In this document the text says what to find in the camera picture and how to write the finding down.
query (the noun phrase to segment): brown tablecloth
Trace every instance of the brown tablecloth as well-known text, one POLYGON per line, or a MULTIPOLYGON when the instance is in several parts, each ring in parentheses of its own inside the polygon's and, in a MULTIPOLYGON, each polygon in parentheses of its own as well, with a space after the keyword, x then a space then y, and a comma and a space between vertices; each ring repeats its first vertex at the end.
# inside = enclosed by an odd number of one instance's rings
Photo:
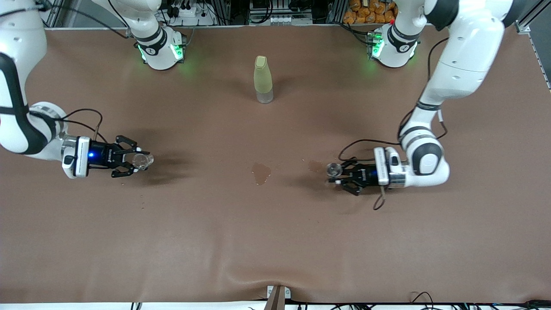
POLYGON ((480 90, 445 103, 446 184, 394 190, 380 211, 375 191, 323 184, 349 142, 395 138, 445 35, 427 28, 392 70, 338 27, 201 29, 159 72, 108 31, 48 31, 29 102, 99 109, 106 137, 155 163, 69 180, 59 162, 0 150, 0 302, 249 300, 272 284, 310 302, 550 299, 551 97, 528 36, 509 29, 480 90))

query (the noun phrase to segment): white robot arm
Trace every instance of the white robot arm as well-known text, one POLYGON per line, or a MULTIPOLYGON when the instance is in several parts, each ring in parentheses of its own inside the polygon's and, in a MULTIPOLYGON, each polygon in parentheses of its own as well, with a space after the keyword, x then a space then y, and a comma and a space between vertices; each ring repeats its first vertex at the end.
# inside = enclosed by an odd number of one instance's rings
POLYGON ((63 109, 49 102, 29 108, 25 82, 46 55, 46 34, 34 0, 3 1, 0 7, 0 145, 10 152, 47 161, 61 161, 69 178, 83 178, 89 169, 113 169, 125 177, 143 167, 125 162, 130 153, 150 156, 123 136, 116 143, 67 134, 63 109))
POLYGON ((155 70, 166 70, 183 61, 186 37, 174 29, 161 27, 155 12, 161 0, 92 0, 130 28, 138 41, 142 58, 155 70))
MULTIPOLYGON (((494 62, 506 25, 518 17, 524 4, 524 0, 423 2, 423 15, 437 29, 448 27, 450 38, 411 116, 399 129, 399 143, 406 153, 406 160, 401 161, 393 147, 379 147, 374 150, 375 164, 351 160, 343 163, 341 168, 334 164, 328 167, 329 181, 342 184, 353 194, 359 194, 366 186, 434 186, 448 180, 450 166, 444 157, 442 144, 431 130, 433 118, 445 100, 466 97, 480 87, 494 62)), ((398 16, 403 13, 400 5, 398 16)), ((394 28, 399 25, 406 23, 398 24, 397 19, 387 33, 392 36, 396 33, 394 28)), ((419 29, 415 25, 410 27, 409 33, 413 33, 414 28, 419 29)), ((392 55, 401 58, 402 55, 396 54, 399 48, 397 50, 395 47, 395 44, 383 47, 389 51, 383 54, 385 50, 382 50, 379 61, 389 60, 392 55)))

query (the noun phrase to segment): water spill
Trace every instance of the water spill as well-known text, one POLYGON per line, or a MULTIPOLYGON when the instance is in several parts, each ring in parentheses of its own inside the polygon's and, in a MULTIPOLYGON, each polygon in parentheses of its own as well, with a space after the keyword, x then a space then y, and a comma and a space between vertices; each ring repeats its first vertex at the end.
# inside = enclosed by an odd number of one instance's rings
POLYGON ((255 175, 256 185, 262 185, 266 183, 268 177, 272 175, 272 170, 263 164, 255 163, 252 165, 252 173, 255 175))
POLYGON ((321 172, 323 171, 323 164, 317 161, 310 161, 308 163, 308 170, 312 172, 321 172))

